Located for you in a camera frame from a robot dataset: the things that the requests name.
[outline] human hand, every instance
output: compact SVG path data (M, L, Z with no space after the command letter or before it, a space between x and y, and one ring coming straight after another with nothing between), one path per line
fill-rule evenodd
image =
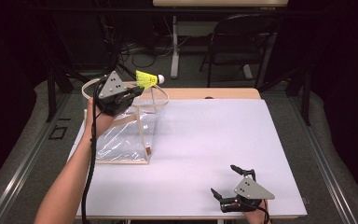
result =
M93 122L92 103L93 103L93 99L89 98L89 102L87 105L86 123L85 123L85 133L89 133L89 134L91 134L91 128L92 128L92 122ZM101 134L103 134L106 130L109 129L109 127L112 125L113 121L115 120L115 118L117 116L109 116L104 113L101 113L98 106L96 107L95 112L96 112L95 113L96 116L98 116L98 118L96 119L96 122L97 122L96 123L96 126L97 126L96 137L98 138Z
M262 200L258 206L268 211L267 200ZM243 212L243 214L250 224L263 224L266 218L266 213L260 209L256 209L253 212Z

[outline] black curtain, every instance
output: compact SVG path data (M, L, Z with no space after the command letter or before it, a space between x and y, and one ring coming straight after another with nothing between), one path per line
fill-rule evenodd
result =
M0 1L0 169L30 118L47 66L16 1Z
M338 155L358 183L358 1L289 0L291 10L320 10L351 6L333 24L332 35L311 68L311 90L324 100L324 111ZM285 19L271 52L266 82L301 65L324 21Z

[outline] yellow object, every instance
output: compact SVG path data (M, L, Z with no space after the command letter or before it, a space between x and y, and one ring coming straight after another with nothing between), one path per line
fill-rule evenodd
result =
M137 85L146 89L158 84L158 77L145 72L136 71Z

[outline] white table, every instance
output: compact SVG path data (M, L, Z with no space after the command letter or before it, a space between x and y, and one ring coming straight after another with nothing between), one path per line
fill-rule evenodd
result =
M230 90L246 89L206 89L203 94L215 97ZM276 197L268 201L273 218L307 214L263 100L184 98L165 106L149 164L96 165L87 200L89 218L244 218L222 213L210 190L235 196L242 176L231 164L255 169L257 183Z
M153 0L155 7L286 7L287 0ZM173 54L171 78L178 78L179 50L178 35L207 35L213 31L216 22L197 21L195 27L184 22L185 33L178 31L178 20L173 16L172 39Z

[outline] table leg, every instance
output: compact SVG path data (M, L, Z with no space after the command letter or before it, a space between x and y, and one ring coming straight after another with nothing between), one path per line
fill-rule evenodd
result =
M172 55L172 65L171 65L171 78L178 78L178 68L179 68L179 52L178 52L178 27L176 16L173 16L172 22L172 38L173 38L173 55Z
M243 70L243 74L245 75L246 79L253 79L251 67L249 66L249 64L244 65L242 70Z

